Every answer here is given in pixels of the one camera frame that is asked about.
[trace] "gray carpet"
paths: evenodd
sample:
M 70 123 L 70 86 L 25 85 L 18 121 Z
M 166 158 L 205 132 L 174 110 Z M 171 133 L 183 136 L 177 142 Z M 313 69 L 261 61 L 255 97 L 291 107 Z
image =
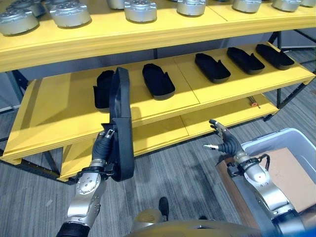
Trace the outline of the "gray carpet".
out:
M 315 59 L 313 51 L 295 51 L 289 55 L 299 62 Z M 305 66 L 315 70 L 315 63 Z M 294 88 L 282 89 L 283 97 Z M 266 95 L 275 102 L 275 91 Z M 294 127 L 316 144 L 315 102 L 316 80 L 268 122 L 257 119 L 232 127 L 231 131 L 241 142 L 246 142 Z M 14 117 L 15 112 L 0 115 L 0 137 L 9 134 Z M 120 237 L 127 234 L 133 218 L 143 209 L 157 208 L 162 196 L 169 199 L 170 220 L 197 219 L 206 215 L 240 223 L 215 169 L 220 154 L 202 149 L 204 143 L 210 142 L 219 143 L 220 139 L 216 135 L 204 136 L 138 157 L 134 178 L 121 183 L 108 181 L 100 214 L 89 236 Z M 0 143 L 0 148 L 4 147 L 5 142 Z M 55 236 L 73 195 L 74 186 L 0 163 L 0 236 Z

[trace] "shelf board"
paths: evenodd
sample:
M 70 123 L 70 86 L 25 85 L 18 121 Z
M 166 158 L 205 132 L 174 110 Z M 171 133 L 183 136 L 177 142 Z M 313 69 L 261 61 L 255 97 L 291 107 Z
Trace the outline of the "shelf board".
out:
M 265 65 L 264 70 L 256 75 L 248 75 L 234 64 L 227 56 L 226 48 L 203 52 L 212 56 L 216 61 L 221 60 L 225 67 L 231 72 L 232 75 L 228 81 L 222 84 L 210 83 L 195 64 L 195 53 L 177 56 L 174 57 L 174 60 L 199 102 L 207 104 L 208 106 L 233 101 L 299 82 L 308 83 L 315 77 L 313 73 L 298 63 L 295 63 L 288 70 L 278 70 L 264 60 L 256 52 L 255 47 L 256 44 L 238 46 L 238 48 L 243 49 L 249 54 L 254 53 Z
M 277 111 L 276 107 L 264 95 L 259 94 L 253 97 L 260 108 L 249 106 L 249 100 L 244 98 L 181 115 L 181 119 L 189 136 L 195 136 L 210 131 L 208 121 L 212 118 L 216 118 L 225 126 L 232 126 L 266 114 L 274 114 Z
M 213 131 L 208 120 L 216 119 L 225 126 L 231 126 L 274 114 L 278 109 L 263 95 L 256 95 L 260 104 L 251 107 L 247 98 L 218 105 L 205 110 L 150 123 L 133 128 L 134 155 L 138 156 L 172 144 L 185 141 Z M 91 162 L 93 140 L 87 140 L 65 147 L 60 180 L 66 181 Z
M 3 11 L 13 0 L 0 2 Z M 315 27 L 315 8 L 295 12 L 273 9 L 262 3 L 258 13 L 231 9 L 230 3 L 209 1 L 202 16 L 186 17 L 176 12 L 176 2 L 156 1 L 158 18 L 148 24 L 125 19 L 124 11 L 111 10 L 104 0 L 82 0 L 92 22 L 75 29 L 58 28 L 47 13 L 40 26 L 23 35 L 0 35 L 0 72 L 114 53 L 131 52 L 223 39 L 257 33 Z
M 255 45 L 241 46 L 253 52 Z M 194 63 L 195 54 L 121 65 L 129 70 L 132 126 L 146 124 L 191 113 L 246 96 L 255 95 L 287 85 L 308 83 L 315 76 L 299 64 L 280 71 L 266 65 L 262 73 L 247 75 L 226 56 L 226 49 L 205 52 L 221 59 L 231 71 L 223 84 L 211 83 Z M 142 76 L 146 63 L 155 63 L 169 73 L 176 93 L 164 101 L 154 100 Z M 1 159 L 14 161 L 24 156 L 55 149 L 95 138 L 101 123 L 109 121 L 108 113 L 94 107 L 92 86 L 104 70 L 117 66 L 68 73 L 35 80 L 30 83 L 16 116 L 4 155 Z
M 299 6 L 294 12 L 285 12 L 272 7 L 272 1 L 262 2 L 256 13 L 243 13 L 232 8 L 233 0 L 220 2 L 215 0 L 208 1 L 208 7 L 219 14 L 227 21 L 260 20 L 267 18 L 297 18 L 304 15 L 315 14 L 315 8 Z
M 156 101 L 142 76 L 143 66 L 155 63 L 168 71 L 176 92 L 168 100 Z M 16 116 L 2 159 L 12 160 L 95 138 L 109 122 L 109 113 L 94 107 L 93 85 L 104 70 L 117 66 L 68 73 L 41 80 L 28 86 Z M 130 107 L 133 126 L 161 120 L 159 115 L 198 104 L 172 58 L 122 65 L 130 77 Z

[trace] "black shoe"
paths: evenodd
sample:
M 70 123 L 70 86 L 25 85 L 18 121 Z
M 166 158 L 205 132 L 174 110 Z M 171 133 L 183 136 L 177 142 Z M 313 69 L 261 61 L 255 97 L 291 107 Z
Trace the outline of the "black shoe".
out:
M 203 215 L 203 216 L 200 216 L 200 217 L 199 217 L 199 220 L 208 220 L 208 218 Z
M 162 217 L 165 221 L 169 220 L 169 202 L 166 197 L 162 197 L 159 200 L 159 211 L 162 213 Z

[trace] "gray plastic bin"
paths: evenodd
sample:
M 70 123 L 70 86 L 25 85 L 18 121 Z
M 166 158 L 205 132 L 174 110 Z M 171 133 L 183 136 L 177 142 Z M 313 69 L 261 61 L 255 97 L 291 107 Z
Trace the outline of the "gray plastic bin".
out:
M 267 151 L 287 147 L 305 169 L 310 178 L 316 183 L 316 147 L 307 137 L 295 128 L 285 128 L 270 133 L 252 141 L 243 143 L 242 148 L 250 156 L 256 156 Z M 278 234 L 268 216 L 257 203 L 254 194 L 245 185 L 241 176 L 233 178 L 249 210 L 258 223 L 263 237 L 277 237 Z
M 250 156 L 287 147 L 316 184 L 316 147 L 299 130 L 285 128 L 241 146 Z

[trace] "black foam insole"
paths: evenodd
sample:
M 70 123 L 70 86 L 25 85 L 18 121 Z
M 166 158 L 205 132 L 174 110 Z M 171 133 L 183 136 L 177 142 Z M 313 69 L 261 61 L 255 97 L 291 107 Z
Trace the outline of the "black foam insole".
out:
M 211 56 L 204 53 L 196 54 L 195 62 L 211 81 L 227 79 L 231 75 L 221 60 L 216 62 Z
M 168 73 L 164 73 L 161 67 L 155 64 L 150 63 L 144 66 L 143 77 L 153 96 L 167 95 L 175 90 Z
M 227 55 L 236 63 L 244 72 L 256 74 L 261 72 L 265 65 L 252 53 L 248 55 L 245 51 L 235 47 L 229 47 Z
M 98 109 L 109 107 L 110 90 L 114 71 L 104 71 L 97 78 L 97 86 L 93 87 L 94 104 Z
M 278 52 L 268 45 L 258 44 L 256 51 L 277 69 L 286 70 L 294 64 L 294 61 L 284 52 Z

